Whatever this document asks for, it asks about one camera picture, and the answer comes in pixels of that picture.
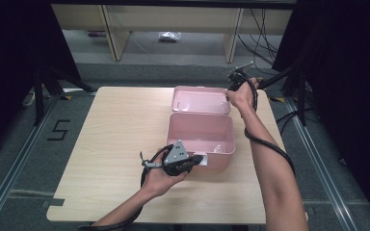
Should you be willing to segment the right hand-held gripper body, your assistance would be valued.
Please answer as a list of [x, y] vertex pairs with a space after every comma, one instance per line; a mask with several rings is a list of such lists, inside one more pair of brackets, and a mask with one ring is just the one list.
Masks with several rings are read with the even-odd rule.
[[248, 70], [253, 66], [253, 62], [250, 62], [248, 64], [244, 64], [241, 66], [236, 66], [233, 68], [229, 74], [227, 75], [227, 79], [230, 82], [230, 86], [232, 84], [237, 85], [237, 88], [240, 89], [240, 87], [247, 82], [249, 86], [253, 89], [254, 83], [251, 80], [252, 76], [249, 75]]

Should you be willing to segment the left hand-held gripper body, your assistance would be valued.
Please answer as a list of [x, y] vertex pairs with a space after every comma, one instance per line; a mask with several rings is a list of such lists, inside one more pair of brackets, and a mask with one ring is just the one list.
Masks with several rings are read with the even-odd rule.
[[155, 167], [161, 167], [170, 176], [177, 176], [185, 172], [183, 166], [190, 164], [192, 157], [185, 150], [182, 141], [178, 140], [159, 149], [150, 160], [145, 160], [143, 153], [140, 153], [140, 158], [144, 167], [142, 176], [146, 176]]

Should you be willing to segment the pink storage box with lid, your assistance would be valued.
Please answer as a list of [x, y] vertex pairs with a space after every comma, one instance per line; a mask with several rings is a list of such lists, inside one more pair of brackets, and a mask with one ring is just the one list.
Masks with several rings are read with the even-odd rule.
[[[189, 155], [203, 157], [200, 167], [224, 170], [236, 150], [230, 103], [226, 89], [175, 87], [169, 118], [167, 144], [181, 140]], [[223, 153], [215, 153], [220, 144]]]

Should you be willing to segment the person's right hand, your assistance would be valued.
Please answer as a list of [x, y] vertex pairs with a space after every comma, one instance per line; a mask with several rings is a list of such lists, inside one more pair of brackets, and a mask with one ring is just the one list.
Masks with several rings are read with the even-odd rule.
[[257, 80], [252, 77], [243, 83], [237, 91], [228, 90], [225, 95], [230, 103], [238, 110], [252, 109], [255, 103], [253, 92], [257, 87]]

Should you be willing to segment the person's left hand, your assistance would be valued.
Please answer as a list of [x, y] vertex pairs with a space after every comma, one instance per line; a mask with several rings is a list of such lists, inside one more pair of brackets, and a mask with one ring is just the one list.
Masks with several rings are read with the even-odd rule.
[[145, 176], [140, 193], [142, 197], [147, 199], [159, 197], [175, 184], [182, 182], [187, 175], [187, 172], [182, 172], [177, 176], [170, 176], [161, 167], [152, 168]]

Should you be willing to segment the black metal stand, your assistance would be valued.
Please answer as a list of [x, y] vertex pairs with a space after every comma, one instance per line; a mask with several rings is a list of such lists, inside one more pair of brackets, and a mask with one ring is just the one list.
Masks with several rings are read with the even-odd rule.
[[267, 81], [261, 82], [259, 84], [259, 89], [264, 90], [281, 79], [285, 79], [281, 88], [282, 94], [284, 96], [292, 96], [293, 94], [298, 96], [298, 109], [296, 110], [296, 113], [302, 126], [306, 126], [304, 118], [305, 76], [303, 74], [301, 64], [299, 62], [294, 62], [279, 74], [273, 76]]
[[69, 75], [58, 68], [48, 64], [40, 64], [34, 74], [34, 90], [35, 90], [35, 105], [36, 105], [36, 119], [34, 125], [37, 126], [43, 119], [43, 90], [47, 90], [50, 95], [64, 96], [65, 91], [61, 87], [59, 81], [66, 80], [72, 85], [82, 89], [86, 92], [96, 92], [96, 89], [83, 83], [80, 75]]

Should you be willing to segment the clear plastic bag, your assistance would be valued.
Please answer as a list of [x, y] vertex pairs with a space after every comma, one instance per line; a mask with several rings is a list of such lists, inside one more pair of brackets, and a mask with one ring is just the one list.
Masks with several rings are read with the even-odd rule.
[[158, 39], [165, 42], [177, 42], [181, 39], [181, 34], [178, 32], [160, 32]]

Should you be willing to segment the beige wooden desk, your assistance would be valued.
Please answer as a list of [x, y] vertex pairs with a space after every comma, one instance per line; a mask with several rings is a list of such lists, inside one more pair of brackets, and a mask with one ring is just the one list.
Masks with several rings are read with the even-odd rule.
[[54, 4], [52, 9], [64, 30], [103, 31], [115, 61], [121, 59], [132, 32], [182, 32], [220, 34], [229, 64], [237, 37], [260, 33], [253, 22], [256, 18], [264, 19], [267, 35], [282, 36], [292, 14], [290, 10], [272, 9], [72, 4]]

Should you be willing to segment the black curtain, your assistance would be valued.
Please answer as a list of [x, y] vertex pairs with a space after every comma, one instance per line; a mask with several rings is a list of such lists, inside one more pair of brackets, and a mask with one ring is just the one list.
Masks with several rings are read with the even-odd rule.
[[370, 0], [296, 0], [274, 69], [299, 57], [329, 14], [316, 54], [305, 61], [319, 115], [370, 203]]
[[81, 83], [51, 1], [0, 0], [0, 138], [37, 77]]

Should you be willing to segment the aluminium floor rail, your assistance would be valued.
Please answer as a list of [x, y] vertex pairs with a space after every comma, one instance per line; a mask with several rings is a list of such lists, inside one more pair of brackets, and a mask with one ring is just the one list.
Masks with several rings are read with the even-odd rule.
[[306, 126], [302, 124], [302, 121], [298, 116], [294, 118], [294, 124], [342, 229], [344, 231], [358, 231], [358, 227], [353, 219], [350, 209], [344, 201], [341, 192], [336, 187], [335, 182], [331, 178], [330, 172], [322, 160]]
[[51, 112], [53, 111], [53, 108], [56, 106], [59, 100], [59, 96], [51, 96], [48, 99], [47, 104], [44, 106], [42, 119], [37, 125], [33, 126], [26, 142], [24, 142], [22, 148], [17, 153], [16, 158], [14, 159], [11, 167], [5, 175], [5, 178], [0, 184], [0, 212], [11, 193], [14, 183], [16, 182], [22, 169], [26, 165], [26, 162], [28, 161], [32, 150], [35, 147], [40, 134], [45, 127], [47, 119], [49, 118]]

